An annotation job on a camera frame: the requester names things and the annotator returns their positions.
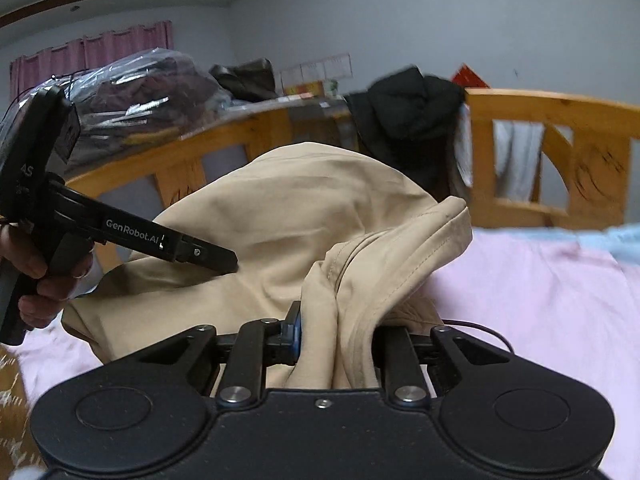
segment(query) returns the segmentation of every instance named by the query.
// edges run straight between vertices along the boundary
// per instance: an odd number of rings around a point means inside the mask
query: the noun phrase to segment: wooden bed frame
[[[604,229],[624,223],[631,142],[640,139],[640,107],[584,96],[467,89],[474,182],[469,209],[476,226]],[[540,164],[533,202],[495,197],[493,120],[545,125],[542,153],[568,190],[566,210],[540,205]],[[573,131],[573,143],[556,126]]]
[[[552,92],[500,89],[466,92],[474,172],[469,209],[474,225],[604,229],[624,222],[631,142],[640,139],[640,107]],[[340,114],[331,120],[348,121],[350,117]],[[567,210],[538,203],[540,164],[532,202],[515,203],[495,197],[493,120],[545,125],[542,153],[556,167],[568,189]],[[556,126],[570,127],[573,143]],[[137,178],[153,175],[162,204],[168,207],[206,184],[200,162],[206,153],[242,144],[251,161],[289,144],[293,138],[294,125],[287,111],[272,110],[110,162],[71,179],[68,184],[97,197]],[[121,263],[111,244],[97,246],[97,254],[105,271]]]

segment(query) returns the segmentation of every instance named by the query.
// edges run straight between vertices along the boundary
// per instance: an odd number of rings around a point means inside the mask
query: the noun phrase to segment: clear plastic bag
[[[230,93],[191,57],[155,48],[45,81],[11,106],[7,120],[39,89],[52,86],[76,104],[82,126],[68,176],[189,134],[215,121],[231,102]]]

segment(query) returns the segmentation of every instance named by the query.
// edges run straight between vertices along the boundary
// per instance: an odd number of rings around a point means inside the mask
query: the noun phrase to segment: light blue blanket
[[[640,223],[611,227],[605,231],[567,231],[559,228],[474,228],[475,230],[530,240],[577,241],[583,247],[607,251],[621,263],[640,265]]]

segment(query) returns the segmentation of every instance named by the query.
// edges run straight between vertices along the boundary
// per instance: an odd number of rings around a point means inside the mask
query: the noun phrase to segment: logo
[[[140,240],[144,240],[145,242],[150,242],[152,244],[160,244],[164,236],[160,237],[159,235],[150,235],[149,233],[145,233],[144,231],[138,231],[133,227],[129,227],[126,224],[117,224],[111,219],[106,221],[106,225],[109,229],[113,229],[114,231],[118,231],[124,233],[129,236],[133,236],[134,238],[139,238]]]

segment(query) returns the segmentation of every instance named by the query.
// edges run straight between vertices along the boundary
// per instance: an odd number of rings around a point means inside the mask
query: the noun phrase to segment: black bag
[[[268,59],[257,59],[239,66],[214,65],[209,73],[222,88],[233,94],[234,99],[257,103],[278,96]]]

